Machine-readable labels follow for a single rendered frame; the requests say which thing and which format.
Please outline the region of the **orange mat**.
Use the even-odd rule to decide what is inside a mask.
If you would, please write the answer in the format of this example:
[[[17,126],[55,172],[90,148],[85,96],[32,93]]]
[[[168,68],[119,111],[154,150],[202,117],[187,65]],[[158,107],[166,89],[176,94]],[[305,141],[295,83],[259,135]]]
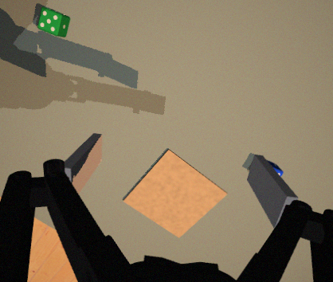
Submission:
[[[181,237],[226,195],[168,149],[123,201]]]

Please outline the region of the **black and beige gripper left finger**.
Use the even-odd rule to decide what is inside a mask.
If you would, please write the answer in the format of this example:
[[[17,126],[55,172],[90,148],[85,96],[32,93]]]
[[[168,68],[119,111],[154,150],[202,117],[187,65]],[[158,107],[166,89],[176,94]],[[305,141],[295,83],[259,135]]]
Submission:
[[[77,282],[146,282],[80,198],[101,159],[102,134],[93,133],[65,161],[45,161],[44,177],[10,174],[0,200],[0,282],[28,281],[35,207],[44,206]]]

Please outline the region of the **blue die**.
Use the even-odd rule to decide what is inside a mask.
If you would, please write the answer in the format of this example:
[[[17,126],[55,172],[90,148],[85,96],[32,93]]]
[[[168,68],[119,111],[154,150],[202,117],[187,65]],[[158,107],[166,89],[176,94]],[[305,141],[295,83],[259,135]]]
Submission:
[[[267,160],[268,161],[268,160]],[[269,161],[268,161],[269,162]],[[270,165],[277,171],[277,173],[281,176],[283,174],[283,171],[275,164],[275,163],[271,163],[269,162]]]

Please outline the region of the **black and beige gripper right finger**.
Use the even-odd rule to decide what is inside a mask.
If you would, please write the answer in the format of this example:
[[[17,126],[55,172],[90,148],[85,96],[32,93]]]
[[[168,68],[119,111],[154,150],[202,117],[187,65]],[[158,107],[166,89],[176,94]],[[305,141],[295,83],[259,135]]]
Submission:
[[[280,282],[300,238],[310,241],[313,282],[333,282],[333,210],[299,201],[263,155],[254,155],[247,181],[275,229],[235,282]]]

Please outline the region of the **green die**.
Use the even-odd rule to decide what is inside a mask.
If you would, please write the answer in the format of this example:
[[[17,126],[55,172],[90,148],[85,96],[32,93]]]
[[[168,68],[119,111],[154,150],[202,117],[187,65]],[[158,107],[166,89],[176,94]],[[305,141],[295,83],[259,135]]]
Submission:
[[[41,8],[38,29],[58,37],[66,37],[70,17],[46,7]]]

